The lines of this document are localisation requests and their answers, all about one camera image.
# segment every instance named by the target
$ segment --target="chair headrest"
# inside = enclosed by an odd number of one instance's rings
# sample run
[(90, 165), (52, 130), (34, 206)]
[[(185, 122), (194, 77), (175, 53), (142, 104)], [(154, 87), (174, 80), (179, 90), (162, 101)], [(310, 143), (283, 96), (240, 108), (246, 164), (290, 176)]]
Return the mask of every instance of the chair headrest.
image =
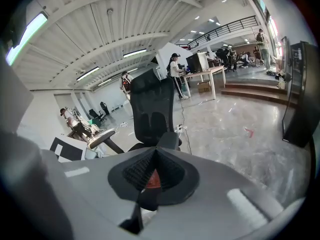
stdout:
[(156, 77), (154, 70), (150, 69), (132, 80), (130, 91), (131, 93), (138, 94), (159, 85), (160, 80)]

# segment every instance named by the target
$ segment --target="chair backrest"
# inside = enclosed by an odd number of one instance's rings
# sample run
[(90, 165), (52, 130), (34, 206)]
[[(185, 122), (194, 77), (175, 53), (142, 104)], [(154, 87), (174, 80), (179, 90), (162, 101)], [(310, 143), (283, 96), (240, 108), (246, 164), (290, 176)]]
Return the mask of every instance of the chair backrest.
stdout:
[(92, 116), (93, 118), (99, 117), (98, 114), (93, 109), (89, 110), (89, 115)]
[(160, 81), (151, 69), (134, 78), (130, 90), (135, 137), (156, 146), (164, 133), (174, 132), (174, 82), (171, 78)]

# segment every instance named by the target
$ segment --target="ceiling light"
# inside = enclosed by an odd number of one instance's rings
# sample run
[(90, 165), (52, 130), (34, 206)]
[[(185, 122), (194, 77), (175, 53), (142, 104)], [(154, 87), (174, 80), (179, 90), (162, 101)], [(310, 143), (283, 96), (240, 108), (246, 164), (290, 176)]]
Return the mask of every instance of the ceiling light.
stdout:
[(130, 72), (132, 72), (132, 71), (135, 71), (135, 70), (137, 70), (137, 69), (138, 69), (138, 68), (131, 69), (131, 70), (128, 71), (128, 73), (130, 73)]
[(144, 53), (146, 52), (147, 49), (142, 49), (142, 50), (136, 50), (136, 51), (133, 51), (133, 52), (130, 52), (130, 53), (127, 53), (127, 54), (124, 54), (123, 57), (124, 58), (127, 58), (127, 57), (130, 57), (132, 55), (136, 55), (136, 54), (140, 54), (140, 53)]
[(96, 72), (99, 69), (100, 69), (99, 67), (95, 67), (94, 69), (91, 69), (90, 71), (88, 71), (87, 73), (83, 74), (82, 76), (80, 76), (76, 80), (80, 81), (81, 79), (84, 79), (85, 77), (89, 76), (90, 74), (92, 74), (93, 72)]
[(103, 84), (107, 83), (107, 82), (110, 82), (112, 79), (108, 79), (107, 81), (104, 81), (102, 83), (99, 83), (98, 86), (102, 86)]
[(37, 17), (35, 17), (29, 24), (26, 26), (26, 29), (23, 33), (21, 41), (19, 45), (14, 48), (11, 48), (8, 54), (6, 55), (6, 62), (11, 66), (15, 59), (17, 58), (19, 52), (25, 46), (25, 44), (29, 41), (29, 39), (34, 35), (38, 29), (47, 21), (46, 16), (43, 13), (40, 13)]

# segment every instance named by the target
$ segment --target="stairs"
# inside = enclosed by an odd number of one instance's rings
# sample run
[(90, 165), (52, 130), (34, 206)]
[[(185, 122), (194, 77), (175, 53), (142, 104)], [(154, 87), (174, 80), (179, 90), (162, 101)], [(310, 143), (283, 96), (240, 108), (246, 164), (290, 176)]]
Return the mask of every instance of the stairs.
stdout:
[(225, 84), (225, 88), (221, 90), (221, 94), (253, 98), (282, 105), (288, 104), (287, 91), (278, 89), (274, 85), (228, 82)]

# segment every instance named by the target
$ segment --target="wooden table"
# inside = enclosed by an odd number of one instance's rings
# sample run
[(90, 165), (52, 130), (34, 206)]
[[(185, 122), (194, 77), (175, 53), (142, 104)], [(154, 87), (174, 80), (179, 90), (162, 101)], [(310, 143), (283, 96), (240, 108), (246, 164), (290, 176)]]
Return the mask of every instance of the wooden table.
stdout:
[(188, 92), (188, 96), (191, 97), (190, 94), (190, 89), (188, 86), (187, 78), (193, 78), (193, 77), (201, 77), (201, 81), (203, 82), (203, 75), (209, 75), (210, 77), (210, 82), (211, 82), (211, 89), (212, 89), (212, 94), (213, 94), (213, 99), (216, 99), (216, 91), (215, 91), (215, 83), (214, 83), (214, 77), (212, 76), (213, 73), (217, 73), (219, 71), (222, 71), (222, 78), (223, 78), (223, 87), (225, 87), (226, 84), (226, 76), (225, 76), (225, 71), (224, 71), (224, 66), (214, 66), (210, 67), (206, 71), (198, 72), (198, 73), (192, 73), (192, 74), (186, 74), (183, 76), (184, 82), (185, 82), (185, 87)]

